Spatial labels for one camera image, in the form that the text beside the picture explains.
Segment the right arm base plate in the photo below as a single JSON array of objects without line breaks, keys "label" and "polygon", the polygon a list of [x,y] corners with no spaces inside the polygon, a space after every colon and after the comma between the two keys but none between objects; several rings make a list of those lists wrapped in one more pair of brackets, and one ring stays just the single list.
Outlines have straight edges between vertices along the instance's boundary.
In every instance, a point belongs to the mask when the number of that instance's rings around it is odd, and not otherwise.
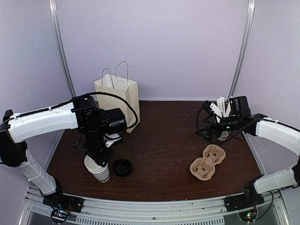
[{"label": "right arm base plate", "polygon": [[248,198],[245,194],[227,195],[224,198],[224,203],[227,212],[237,211],[239,219],[244,223],[252,223],[258,219],[258,205],[264,203],[264,198],[261,195]]}]

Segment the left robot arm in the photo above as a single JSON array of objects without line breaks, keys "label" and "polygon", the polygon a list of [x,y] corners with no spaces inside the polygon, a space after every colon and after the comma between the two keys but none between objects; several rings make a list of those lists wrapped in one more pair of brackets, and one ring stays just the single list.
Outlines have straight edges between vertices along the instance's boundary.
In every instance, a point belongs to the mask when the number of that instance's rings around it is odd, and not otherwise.
[{"label": "left robot arm", "polygon": [[83,95],[32,112],[7,110],[0,126],[2,163],[19,170],[57,208],[68,203],[60,182],[34,159],[25,140],[66,129],[78,129],[85,137],[87,155],[97,165],[105,166],[114,154],[110,146],[122,139],[121,133],[126,131],[127,122],[121,109],[100,109],[92,96]]}]

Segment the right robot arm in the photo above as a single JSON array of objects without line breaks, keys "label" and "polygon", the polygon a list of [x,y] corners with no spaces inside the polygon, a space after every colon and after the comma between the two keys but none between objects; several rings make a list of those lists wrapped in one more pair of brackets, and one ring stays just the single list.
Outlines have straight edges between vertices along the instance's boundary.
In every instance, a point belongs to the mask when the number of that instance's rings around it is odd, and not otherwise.
[{"label": "right robot arm", "polygon": [[[296,156],[300,154],[300,131],[273,120],[267,115],[252,114],[246,96],[232,97],[227,103],[222,98],[215,103],[205,101],[201,110],[205,110],[208,114],[203,120],[208,123],[208,126],[197,127],[196,133],[209,143],[220,138],[223,132],[229,134],[225,142],[234,139],[238,133],[244,132],[279,144],[295,153]],[[265,192],[282,188],[297,188],[299,185],[300,165],[296,164],[246,184],[240,203],[245,207],[250,207]]]}]

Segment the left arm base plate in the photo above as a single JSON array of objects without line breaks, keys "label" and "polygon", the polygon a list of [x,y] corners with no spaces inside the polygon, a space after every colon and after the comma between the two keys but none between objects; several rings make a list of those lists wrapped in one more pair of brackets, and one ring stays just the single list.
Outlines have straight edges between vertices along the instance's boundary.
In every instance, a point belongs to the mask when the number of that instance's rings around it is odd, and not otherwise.
[{"label": "left arm base plate", "polygon": [[50,219],[59,225],[67,222],[68,219],[75,218],[76,215],[74,213],[80,213],[82,211],[83,203],[83,198],[69,195],[62,195],[61,199],[48,195],[43,196],[43,204],[52,208]]}]

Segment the white paper cup stack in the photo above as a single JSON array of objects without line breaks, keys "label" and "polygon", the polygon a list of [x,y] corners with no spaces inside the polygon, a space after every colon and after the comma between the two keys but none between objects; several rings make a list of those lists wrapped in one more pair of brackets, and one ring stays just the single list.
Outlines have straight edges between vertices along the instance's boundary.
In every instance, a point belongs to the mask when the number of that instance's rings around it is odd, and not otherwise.
[{"label": "white paper cup stack", "polygon": [[106,183],[110,179],[110,172],[108,164],[104,167],[99,166],[95,161],[88,155],[84,159],[84,165],[87,170],[101,183]]}]

